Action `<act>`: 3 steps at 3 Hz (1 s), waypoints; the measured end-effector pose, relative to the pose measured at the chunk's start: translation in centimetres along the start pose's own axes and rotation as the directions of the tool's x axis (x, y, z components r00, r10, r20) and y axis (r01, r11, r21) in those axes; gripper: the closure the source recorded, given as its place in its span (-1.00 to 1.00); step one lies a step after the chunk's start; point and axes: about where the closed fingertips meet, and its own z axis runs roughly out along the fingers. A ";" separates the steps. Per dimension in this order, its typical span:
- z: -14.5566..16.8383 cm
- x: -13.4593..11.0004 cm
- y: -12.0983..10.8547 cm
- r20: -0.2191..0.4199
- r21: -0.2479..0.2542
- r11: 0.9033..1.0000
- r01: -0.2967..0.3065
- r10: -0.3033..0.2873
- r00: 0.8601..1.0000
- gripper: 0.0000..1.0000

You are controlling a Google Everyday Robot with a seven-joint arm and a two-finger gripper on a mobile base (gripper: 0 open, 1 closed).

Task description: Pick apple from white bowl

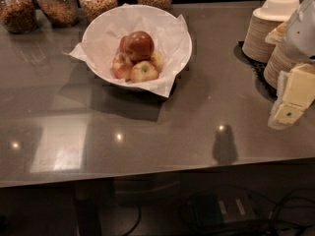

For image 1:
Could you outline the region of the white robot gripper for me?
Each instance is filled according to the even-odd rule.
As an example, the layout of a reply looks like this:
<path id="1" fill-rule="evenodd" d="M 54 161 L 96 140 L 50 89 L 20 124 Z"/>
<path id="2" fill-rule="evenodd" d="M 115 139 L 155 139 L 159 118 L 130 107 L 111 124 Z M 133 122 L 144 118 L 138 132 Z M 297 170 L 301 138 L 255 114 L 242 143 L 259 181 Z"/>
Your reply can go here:
<path id="1" fill-rule="evenodd" d="M 283 130 L 295 124 L 315 100 L 315 0 L 303 0 L 291 15 L 284 35 L 284 53 L 297 64 L 278 77 L 277 100 L 268 126 Z"/>

